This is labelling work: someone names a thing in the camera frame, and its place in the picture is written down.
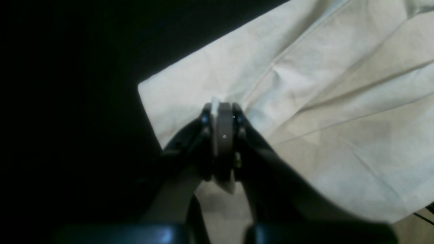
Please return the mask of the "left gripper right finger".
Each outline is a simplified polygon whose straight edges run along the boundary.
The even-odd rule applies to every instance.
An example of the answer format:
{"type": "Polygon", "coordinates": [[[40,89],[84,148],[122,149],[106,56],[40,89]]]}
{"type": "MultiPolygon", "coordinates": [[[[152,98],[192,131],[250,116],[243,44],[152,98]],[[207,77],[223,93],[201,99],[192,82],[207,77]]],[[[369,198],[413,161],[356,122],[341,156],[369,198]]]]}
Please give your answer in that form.
{"type": "Polygon", "coordinates": [[[350,213],[315,190],[278,156],[237,103],[217,103],[217,179],[243,184],[255,222],[386,225],[350,213]]]}

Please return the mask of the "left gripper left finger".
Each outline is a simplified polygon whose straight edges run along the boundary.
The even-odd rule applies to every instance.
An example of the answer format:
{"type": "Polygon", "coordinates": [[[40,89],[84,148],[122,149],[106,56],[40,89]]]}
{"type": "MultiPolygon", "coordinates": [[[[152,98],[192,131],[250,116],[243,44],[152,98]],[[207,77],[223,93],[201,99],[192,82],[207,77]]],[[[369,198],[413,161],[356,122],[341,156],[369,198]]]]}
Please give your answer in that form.
{"type": "Polygon", "coordinates": [[[200,115],[179,130],[158,156],[152,176],[159,187],[140,216],[141,222],[186,221],[195,190],[213,173],[213,108],[205,104],[200,115]]]}

